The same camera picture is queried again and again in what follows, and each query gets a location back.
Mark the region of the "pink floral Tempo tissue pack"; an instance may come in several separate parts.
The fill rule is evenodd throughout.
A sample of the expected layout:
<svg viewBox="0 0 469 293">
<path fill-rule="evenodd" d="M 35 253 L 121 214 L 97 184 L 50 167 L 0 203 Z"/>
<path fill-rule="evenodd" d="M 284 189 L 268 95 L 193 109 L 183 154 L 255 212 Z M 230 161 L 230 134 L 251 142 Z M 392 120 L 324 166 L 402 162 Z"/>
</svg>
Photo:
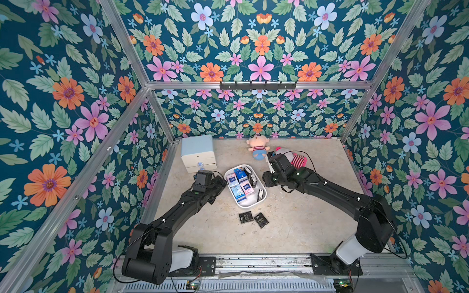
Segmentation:
<svg viewBox="0 0 469 293">
<path fill-rule="evenodd" d="M 226 180 L 227 180 L 228 186 L 229 186 L 230 188 L 235 187 L 235 186 L 237 186 L 237 185 L 239 184 L 238 179 L 237 179 L 235 173 L 229 173 L 229 174 L 227 174 Z"/>
</svg>

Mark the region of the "dark blue Tempo pack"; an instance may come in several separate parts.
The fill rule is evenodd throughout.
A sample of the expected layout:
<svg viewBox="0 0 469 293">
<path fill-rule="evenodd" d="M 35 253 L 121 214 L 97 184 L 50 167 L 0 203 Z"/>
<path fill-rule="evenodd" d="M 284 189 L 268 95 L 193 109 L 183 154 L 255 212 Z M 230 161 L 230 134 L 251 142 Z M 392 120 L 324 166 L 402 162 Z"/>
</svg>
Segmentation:
<svg viewBox="0 0 469 293">
<path fill-rule="evenodd" d="M 246 194 L 244 193 L 243 189 L 239 184 L 233 186 L 230 188 L 235 200 L 237 203 L 240 203 L 242 201 L 245 201 L 247 199 Z"/>
</svg>

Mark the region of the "blue cartoon tissue pack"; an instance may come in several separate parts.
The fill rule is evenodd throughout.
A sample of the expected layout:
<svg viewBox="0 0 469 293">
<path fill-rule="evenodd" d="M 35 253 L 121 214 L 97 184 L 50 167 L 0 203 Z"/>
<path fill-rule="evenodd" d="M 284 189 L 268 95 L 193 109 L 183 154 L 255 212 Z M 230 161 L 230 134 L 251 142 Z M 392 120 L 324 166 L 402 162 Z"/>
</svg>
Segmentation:
<svg viewBox="0 0 469 293">
<path fill-rule="evenodd" d="M 249 179 L 248 174 L 243 168 L 236 168 L 234 169 L 234 174 L 236 175 L 236 179 L 239 183 L 242 183 L 245 180 Z"/>
</svg>

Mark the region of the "white plastic storage box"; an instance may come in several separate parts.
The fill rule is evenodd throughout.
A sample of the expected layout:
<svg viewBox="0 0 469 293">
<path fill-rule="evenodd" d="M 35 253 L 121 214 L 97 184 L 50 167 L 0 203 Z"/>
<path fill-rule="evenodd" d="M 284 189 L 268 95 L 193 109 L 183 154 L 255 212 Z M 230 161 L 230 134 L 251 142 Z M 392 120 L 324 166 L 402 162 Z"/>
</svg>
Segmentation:
<svg viewBox="0 0 469 293">
<path fill-rule="evenodd" d="M 250 165 L 241 164 L 229 169 L 225 172 L 224 179 L 240 208 L 249 209 L 267 199 L 266 187 Z"/>
</svg>

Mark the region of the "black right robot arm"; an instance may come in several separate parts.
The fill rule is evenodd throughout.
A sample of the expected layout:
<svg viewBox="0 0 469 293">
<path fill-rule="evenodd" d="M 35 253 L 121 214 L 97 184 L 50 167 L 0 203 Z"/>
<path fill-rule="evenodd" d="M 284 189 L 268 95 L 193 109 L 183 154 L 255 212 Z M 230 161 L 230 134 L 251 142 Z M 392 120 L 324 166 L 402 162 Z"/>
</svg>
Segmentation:
<svg viewBox="0 0 469 293">
<path fill-rule="evenodd" d="M 263 173 L 267 188 L 312 195 L 340 209 L 357 222 L 356 232 L 330 255 L 330 266 L 344 269 L 368 253 L 382 253 L 395 234 L 396 217 L 387 200 L 370 197 L 335 184 L 308 167 L 295 168 L 284 154 L 267 154 L 270 171 Z"/>
</svg>

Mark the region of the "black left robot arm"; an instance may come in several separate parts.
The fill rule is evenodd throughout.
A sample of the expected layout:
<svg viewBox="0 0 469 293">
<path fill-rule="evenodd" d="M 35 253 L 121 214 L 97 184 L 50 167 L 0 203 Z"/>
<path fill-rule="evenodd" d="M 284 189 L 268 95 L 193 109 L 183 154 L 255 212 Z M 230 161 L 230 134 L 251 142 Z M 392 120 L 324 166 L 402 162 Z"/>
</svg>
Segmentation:
<svg viewBox="0 0 469 293">
<path fill-rule="evenodd" d="M 227 187 L 222 176 L 202 170 L 194 175 L 192 186 L 163 216 L 151 223 L 138 224 L 125 250 L 121 272 L 125 277 L 161 284 L 170 273 L 197 268 L 199 252 L 190 247 L 173 249 L 178 230 L 207 203 L 213 204 Z"/>
</svg>

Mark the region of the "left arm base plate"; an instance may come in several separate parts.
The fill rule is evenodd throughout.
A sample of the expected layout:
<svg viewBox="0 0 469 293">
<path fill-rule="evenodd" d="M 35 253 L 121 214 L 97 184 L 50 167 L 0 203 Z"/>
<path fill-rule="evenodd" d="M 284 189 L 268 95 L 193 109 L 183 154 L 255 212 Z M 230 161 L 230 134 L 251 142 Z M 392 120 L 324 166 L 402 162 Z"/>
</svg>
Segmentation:
<svg viewBox="0 0 469 293">
<path fill-rule="evenodd" d="M 178 269 L 171 272 L 171 277 L 211 277 L 216 272 L 216 257 L 202 256 L 198 257 L 187 268 Z"/>
</svg>

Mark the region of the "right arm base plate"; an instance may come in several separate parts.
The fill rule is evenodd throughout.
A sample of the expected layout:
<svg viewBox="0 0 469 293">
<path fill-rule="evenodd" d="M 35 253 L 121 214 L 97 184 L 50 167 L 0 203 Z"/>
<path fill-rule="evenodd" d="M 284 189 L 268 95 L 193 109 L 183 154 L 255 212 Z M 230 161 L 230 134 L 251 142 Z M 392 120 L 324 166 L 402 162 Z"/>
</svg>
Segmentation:
<svg viewBox="0 0 469 293">
<path fill-rule="evenodd" d="M 360 259 L 356 259 L 352 264 L 346 264 L 335 253 L 331 255 L 310 254 L 310 259 L 315 275 L 363 275 Z"/>
</svg>

